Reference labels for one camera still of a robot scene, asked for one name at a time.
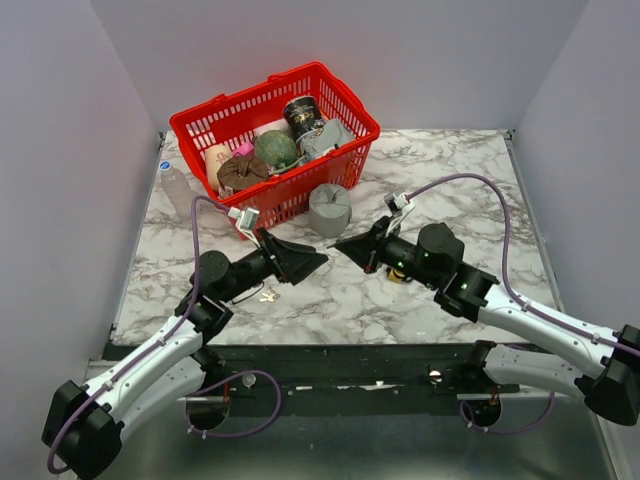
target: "bolt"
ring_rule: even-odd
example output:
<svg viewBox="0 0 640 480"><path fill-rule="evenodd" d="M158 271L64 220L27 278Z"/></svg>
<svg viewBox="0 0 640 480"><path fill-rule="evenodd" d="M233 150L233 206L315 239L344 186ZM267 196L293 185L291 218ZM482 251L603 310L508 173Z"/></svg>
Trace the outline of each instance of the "bolt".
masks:
<svg viewBox="0 0 640 480"><path fill-rule="evenodd" d="M256 376L253 373L245 373L242 376L242 384L247 388L253 387L256 384Z"/></svg>

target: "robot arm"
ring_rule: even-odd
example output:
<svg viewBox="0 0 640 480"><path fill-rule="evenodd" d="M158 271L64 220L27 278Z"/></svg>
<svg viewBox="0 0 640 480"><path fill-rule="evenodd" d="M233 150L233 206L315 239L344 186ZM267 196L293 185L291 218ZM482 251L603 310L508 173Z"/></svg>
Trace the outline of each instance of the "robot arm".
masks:
<svg viewBox="0 0 640 480"><path fill-rule="evenodd" d="M337 242L335 248L365 273L384 264L419 281L436 291L434 301L455 317L512 332L550 352L522 352L496 344L483 348L477 366L490 380L582 397L598 415L621 425L636 424L640 358L629 349L640 345L638 329L627 325L615 332L515 292L514 299L496 277L462 261L464 244L444 223L423 227L416 245L400 238L400 221L413 202L402 193L388 195L385 201L390 217L379 219L367 233ZM558 323L546 321L539 312Z"/></svg>
<svg viewBox="0 0 640 480"><path fill-rule="evenodd" d="M297 285L328 260L313 247L279 240L264 229L258 234L259 241L250 235L258 248L236 262L218 251L202 254L198 291L191 289L153 337L102 375L82 386L68 381L56 391L42 440L80 478L99 475L138 426L198 390L205 376L215 376L218 359L205 347L233 316L226 302L270 275Z"/></svg>

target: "plastic basket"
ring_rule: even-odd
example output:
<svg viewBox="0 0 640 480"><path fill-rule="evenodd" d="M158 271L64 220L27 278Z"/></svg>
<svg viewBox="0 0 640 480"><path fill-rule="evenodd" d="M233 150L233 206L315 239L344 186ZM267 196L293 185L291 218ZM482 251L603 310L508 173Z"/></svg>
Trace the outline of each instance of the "plastic basket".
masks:
<svg viewBox="0 0 640 480"><path fill-rule="evenodd" d="M322 158L220 199L207 181L204 151L219 143L234 150L251 140L256 127L282 118L285 104L301 95L313 95L322 113L328 118L340 118L356 139ZM265 228L306 212L309 194L320 184L354 187L371 143L380 135L380 126L358 97L318 62L271 75L266 82L230 96L218 95L175 114L169 123L187 165L209 196L230 207L257 208L257 226Z"/></svg>

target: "plastic bottle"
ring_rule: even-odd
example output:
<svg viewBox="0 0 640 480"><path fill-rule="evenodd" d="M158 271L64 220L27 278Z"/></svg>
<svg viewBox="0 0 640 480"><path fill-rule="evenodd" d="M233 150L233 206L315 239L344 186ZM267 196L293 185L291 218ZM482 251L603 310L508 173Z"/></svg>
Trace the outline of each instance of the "plastic bottle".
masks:
<svg viewBox="0 0 640 480"><path fill-rule="evenodd" d="M160 183L164 193L175 208L182 223L189 223L191 219L191 201L195 193L191 190L187 177L180 170L173 168L171 162L160 164Z"/></svg>

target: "cable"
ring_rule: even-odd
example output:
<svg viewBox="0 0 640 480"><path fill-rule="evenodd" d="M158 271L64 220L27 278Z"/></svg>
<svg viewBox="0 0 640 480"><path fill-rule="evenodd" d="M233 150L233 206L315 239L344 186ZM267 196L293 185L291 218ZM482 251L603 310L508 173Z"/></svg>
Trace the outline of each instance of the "cable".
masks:
<svg viewBox="0 0 640 480"><path fill-rule="evenodd" d="M212 390L215 390L216 388L220 388L222 385L224 385L225 383L228 383L232 380L235 380L236 378L240 378L243 375L246 375L248 373L253 373L254 375L262 375L263 377L266 377L267 380L269 380L273 386L276 389L276 407L273 409L273 412L271 413L271 416L262 424L258 425L255 428L251 428L249 430L245 430L244 432L237 432L237 433L216 433L216 432L209 432L207 430L200 430L196 427L194 427L191 423L191 408L189 406L187 406L187 408L185 409L185 418L187 419L187 422L189 423L189 430L187 430L187 433L189 432L198 432L199 434L202 435L202 438L204 439L205 437L213 437L213 438L240 438L240 437L248 437L249 435L253 435L254 433L258 433L259 431L263 430L264 428L268 427L269 425L271 425L271 423L276 419L276 417L278 416L278 413L280 412L280 406L282 405L282 392L280 391L280 385L278 385L278 382L276 381L275 378L273 378L270 374L268 374L267 372L263 372L262 370L245 370L244 372L238 372L238 373L234 373L233 375L225 378L224 380L220 380L218 383L211 385L210 387L207 388L203 388L202 390L198 390L197 392L193 392L189 395L187 395L188 397L193 397L196 395L204 395L205 393L209 393Z"/></svg>
<svg viewBox="0 0 640 480"><path fill-rule="evenodd" d="M194 253L194 272L200 271L200 243L198 240L198 201L205 201L213 204L219 210L223 212L228 212L229 207L226 205L222 205L215 200L205 197L204 195L198 195L193 198L191 201L191 230L193 232L193 253ZM127 363L118 373L114 374L111 379L105 382L98 390L95 391L93 395L87 398L80 407L76 411L74 411L66 422L62 425L62 428L58 431L56 438L53 439L51 443L51 449L49 450L49 455L47 456L47 469L49 473L54 475L59 475L61 473L65 473L69 471L70 467L65 466L62 468L57 468L54 465L54 459L56 456L56 452L60 447L60 443L62 443L62 439L71 428L71 425L82 415L82 413L89 408L89 406L100 397L103 393L113 388L113 384L120 380L127 372L129 372L133 367L135 367L142 359L146 358L147 355L155 351L158 347L164 345L166 341L173 336L174 333L184 324L184 322L189 318L193 307L196 304L196 300L198 297L198 290L200 288L200 275L193 276L193 292L191 294L191 298L189 299L189 304L187 305L187 309L180 319L176 322L176 324L162 337L162 339L157 342L151 344L145 350L136 355L129 363Z"/></svg>
<svg viewBox="0 0 640 480"><path fill-rule="evenodd" d="M543 320L546 320L549 323L552 323L557 327L560 327L564 330L568 330L572 333L575 333L576 335L586 338L591 342L601 343L602 345L606 345L614 349L617 348L624 352L630 353L631 355L634 355L636 357L640 357L640 350L636 350L635 348L629 347L627 345L623 345L618 342L614 342L607 338L601 338L597 334L589 333L586 330L582 330L581 328L565 323L562 320L552 315L549 315L548 313L545 313L538 308L528 305L527 302L525 302L522 298L518 296L518 294L511 287L511 282L509 281L509 277L507 275L507 272L508 272L507 257L509 252L509 237L511 236L511 218L509 216L509 207L507 206L507 201L504 198L504 195L502 194L500 189L497 187L497 185L493 183L491 180L489 180L486 177L483 177L482 175L477 175L475 173L457 173L455 175L449 175L447 177L440 178L435 182L431 182L423 187L418 188L414 192L410 193L407 196L407 199L411 200L417 197L418 195L420 195L421 193L426 192L427 190L430 190L433 187L437 187L438 185L442 185L443 183L450 182L452 180L458 180L461 178L472 178L475 180L480 180L481 182L485 183L489 188L491 188L491 190L495 192L495 194L498 196L498 199L500 200L500 205L502 205L502 211L504 213L504 240L503 240L503 246L502 246L502 281L504 283L504 287L507 290L507 293L509 294L509 296L518 305L520 305L521 307L525 307L527 311L534 313L538 317L542 318Z"/></svg>
<svg viewBox="0 0 640 480"><path fill-rule="evenodd" d="M478 432L491 433L493 435L518 435L520 433L529 432L535 428L538 428L540 425L542 425L542 423L547 419L547 417L551 415L551 412L553 411L553 407L555 406L555 403L556 403L556 394L554 392L551 392L551 394L549 395L549 405L547 405L547 409L544 411L544 413L540 415L540 417L533 423L530 423L526 427L517 428L515 430L493 430L489 427L481 427L480 425L477 425L475 423L475 419L473 416L473 409L471 408L471 405L469 405L464 400L460 402L460 417L462 418L464 423L467 425L467 428L472 428ZM467 416L464 413L465 408L469 409L469 418L467 418Z"/></svg>
<svg viewBox="0 0 640 480"><path fill-rule="evenodd" d="M249 300L251 297L255 297L258 293L262 291L263 288L264 288L264 281L260 282L260 286L255 292L250 293L249 295L245 295L240 300L231 300L231 305L240 305L245 300Z"/></svg>

